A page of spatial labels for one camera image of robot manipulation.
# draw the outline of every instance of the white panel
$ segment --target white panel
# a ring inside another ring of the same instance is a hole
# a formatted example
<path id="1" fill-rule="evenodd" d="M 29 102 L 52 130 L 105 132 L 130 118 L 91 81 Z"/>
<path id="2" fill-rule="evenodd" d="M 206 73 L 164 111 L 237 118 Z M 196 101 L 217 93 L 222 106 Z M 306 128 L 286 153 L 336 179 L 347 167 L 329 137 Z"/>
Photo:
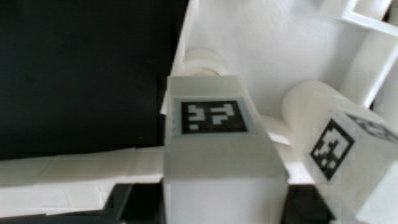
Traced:
<path id="1" fill-rule="evenodd" d="M 364 107 L 370 107 L 398 57 L 398 40 L 373 31 L 357 53 L 341 93 Z"/>
<path id="2" fill-rule="evenodd" d="M 357 0 L 356 12 L 382 20 L 393 0 Z"/>

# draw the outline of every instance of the white block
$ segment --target white block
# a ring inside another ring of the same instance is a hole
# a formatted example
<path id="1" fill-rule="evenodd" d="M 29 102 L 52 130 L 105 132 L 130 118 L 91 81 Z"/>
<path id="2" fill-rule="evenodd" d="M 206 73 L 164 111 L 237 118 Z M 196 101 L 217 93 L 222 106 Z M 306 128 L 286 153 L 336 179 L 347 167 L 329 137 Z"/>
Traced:
<path id="1" fill-rule="evenodd" d="M 277 224 L 288 172 L 240 80 L 174 77 L 169 86 L 167 223 Z M 189 119 L 197 113 L 201 119 Z M 222 119 L 212 123 L 213 116 Z M 196 129 L 185 129 L 190 123 Z"/>
<path id="2" fill-rule="evenodd" d="M 283 110 L 295 135 L 292 146 L 338 221 L 379 224 L 389 217 L 388 223 L 396 223 L 398 203 L 380 202 L 398 184 L 391 177 L 398 137 L 382 118 L 318 82 L 292 89 Z"/>

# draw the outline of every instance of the black floor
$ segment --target black floor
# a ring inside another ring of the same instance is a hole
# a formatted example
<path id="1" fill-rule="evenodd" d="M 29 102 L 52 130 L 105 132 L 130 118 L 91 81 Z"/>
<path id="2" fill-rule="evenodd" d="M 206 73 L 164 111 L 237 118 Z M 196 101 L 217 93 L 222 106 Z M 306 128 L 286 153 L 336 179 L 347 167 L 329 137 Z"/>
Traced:
<path id="1" fill-rule="evenodd" d="M 162 145 L 185 6 L 0 1 L 0 159 Z"/>

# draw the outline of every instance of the white plastic housing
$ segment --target white plastic housing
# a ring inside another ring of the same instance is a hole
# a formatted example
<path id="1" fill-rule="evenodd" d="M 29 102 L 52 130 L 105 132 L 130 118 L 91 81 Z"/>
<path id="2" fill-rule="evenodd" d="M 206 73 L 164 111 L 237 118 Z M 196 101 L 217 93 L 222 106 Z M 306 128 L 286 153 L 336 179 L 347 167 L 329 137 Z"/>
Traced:
<path id="1" fill-rule="evenodd" d="M 181 98 L 244 99 L 254 131 L 176 135 Z M 167 100 L 167 223 L 281 223 L 288 172 L 238 77 L 171 77 Z"/>
<path id="2" fill-rule="evenodd" d="M 398 184 L 398 137 L 382 118 L 315 81 L 299 84 L 290 90 L 283 113 L 293 132 L 292 146 L 297 147 L 338 223 L 396 223 L 398 203 L 388 200 L 395 195 L 395 190 L 388 189 Z M 331 120 L 343 132 L 327 126 Z M 347 139 L 352 139 L 350 149 L 345 148 L 350 143 Z M 345 158 L 331 177 L 322 169 L 331 170 L 336 162 L 320 159 L 324 166 L 318 165 L 315 151 L 320 155 L 322 152 L 336 152 L 336 158 Z"/>

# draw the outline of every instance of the white wall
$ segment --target white wall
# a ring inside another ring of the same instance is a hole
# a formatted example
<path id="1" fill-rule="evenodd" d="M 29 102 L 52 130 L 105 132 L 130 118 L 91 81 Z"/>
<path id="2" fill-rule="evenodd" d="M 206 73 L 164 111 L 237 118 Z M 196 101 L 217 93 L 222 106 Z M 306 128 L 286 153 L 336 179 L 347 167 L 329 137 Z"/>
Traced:
<path id="1" fill-rule="evenodd" d="M 201 0 L 187 49 L 208 48 L 244 77 L 263 114 L 281 117 L 288 88 L 340 87 L 368 31 L 320 13 L 322 0 Z"/>

